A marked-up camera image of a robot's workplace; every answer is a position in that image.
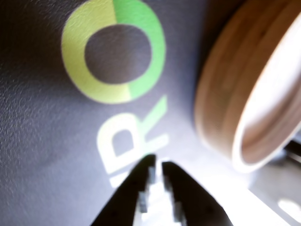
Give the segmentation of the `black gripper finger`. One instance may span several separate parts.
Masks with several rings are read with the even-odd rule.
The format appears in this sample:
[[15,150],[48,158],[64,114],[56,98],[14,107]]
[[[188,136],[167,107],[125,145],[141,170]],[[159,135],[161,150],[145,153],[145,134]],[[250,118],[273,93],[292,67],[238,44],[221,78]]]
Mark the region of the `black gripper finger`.
[[182,226],[230,226],[216,199],[180,166],[162,163],[165,190],[171,194],[174,221]]
[[95,218],[93,226],[141,226],[149,188],[156,178],[156,156],[142,158]]

